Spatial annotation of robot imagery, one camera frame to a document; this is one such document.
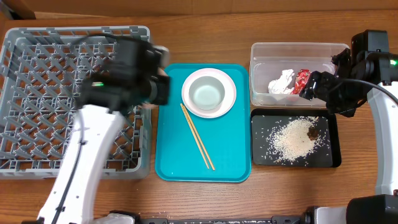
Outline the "grey bowl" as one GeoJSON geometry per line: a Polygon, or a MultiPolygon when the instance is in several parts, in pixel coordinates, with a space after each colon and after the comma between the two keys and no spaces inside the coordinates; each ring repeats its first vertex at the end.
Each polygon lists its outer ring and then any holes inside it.
{"type": "Polygon", "coordinates": [[[201,110],[212,110],[221,104],[225,96],[223,84],[214,77],[197,78],[189,88],[189,97],[201,110]]]}

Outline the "rice and food scraps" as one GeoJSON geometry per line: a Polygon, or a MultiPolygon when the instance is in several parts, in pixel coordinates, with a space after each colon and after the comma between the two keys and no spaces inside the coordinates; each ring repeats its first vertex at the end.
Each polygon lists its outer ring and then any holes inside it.
{"type": "Polygon", "coordinates": [[[280,118],[258,137],[262,159],[273,164],[294,165],[302,159],[330,149],[327,119],[321,116],[280,118]]]}

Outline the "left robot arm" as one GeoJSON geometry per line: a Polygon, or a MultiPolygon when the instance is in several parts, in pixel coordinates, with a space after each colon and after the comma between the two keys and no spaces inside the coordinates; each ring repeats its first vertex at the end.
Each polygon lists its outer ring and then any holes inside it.
{"type": "Polygon", "coordinates": [[[114,58],[82,82],[72,136],[36,223],[91,223],[105,160],[129,111],[168,102],[170,77],[160,73],[168,48],[143,40],[116,42],[114,58]]]}

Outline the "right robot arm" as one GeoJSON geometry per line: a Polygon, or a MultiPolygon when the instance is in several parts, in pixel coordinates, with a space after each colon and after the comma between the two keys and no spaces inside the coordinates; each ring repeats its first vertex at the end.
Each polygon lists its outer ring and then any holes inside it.
{"type": "Polygon", "coordinates": [[[386,31],[366,30],[331,61],[335,72],[312,72],[299,95],[318,98],[329,113],[347,118],[369,103],[376,130],[376,193],[345,207],[309,208],[301,223],[397,223],[397,55],[389,51],[386,31]]]}

